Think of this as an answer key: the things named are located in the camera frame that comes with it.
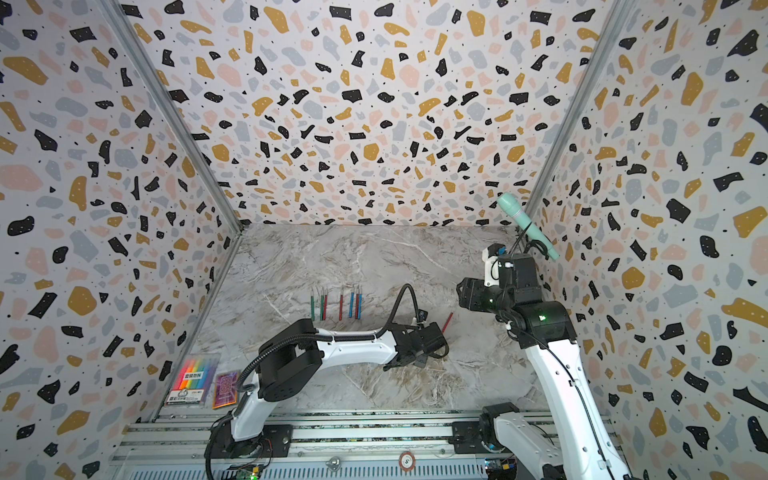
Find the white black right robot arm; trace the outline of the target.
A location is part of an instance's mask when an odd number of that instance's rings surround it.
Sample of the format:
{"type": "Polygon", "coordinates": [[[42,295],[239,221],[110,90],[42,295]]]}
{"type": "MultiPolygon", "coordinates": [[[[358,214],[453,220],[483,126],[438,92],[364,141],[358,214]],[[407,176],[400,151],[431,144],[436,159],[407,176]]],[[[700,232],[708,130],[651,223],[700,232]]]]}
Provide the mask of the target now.
{"type": "Polygon", "coordinates": [[[541,383],[556,428],[552,444],[517,408],[486,407],[480,417],[483,442],[503,447],[535,479],[628,479],[590,391],[577,335],[566,308],[546,301],[529,254],[500,244],[483,251],[481,279],[456,287],[460,307],[489,313],[516,341],[541,383]]]}

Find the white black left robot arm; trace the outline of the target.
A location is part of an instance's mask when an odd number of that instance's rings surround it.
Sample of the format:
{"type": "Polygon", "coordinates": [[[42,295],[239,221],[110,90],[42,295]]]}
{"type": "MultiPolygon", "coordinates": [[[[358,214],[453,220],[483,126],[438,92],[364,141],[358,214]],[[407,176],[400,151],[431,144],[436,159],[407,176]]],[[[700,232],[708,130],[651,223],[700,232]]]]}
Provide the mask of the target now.
{"type": "Polygon", "coordinates": [[[336,332],[300,319],[264,343],[240,372],[236,389],[241,399],[231,413],[230,437],[245,442],[260,436],[276,406],[297,395],[318,372],[353,364],[379,365],[385,371],[423,366],[448,353],[448,342],[435,322],[336,332]]]}

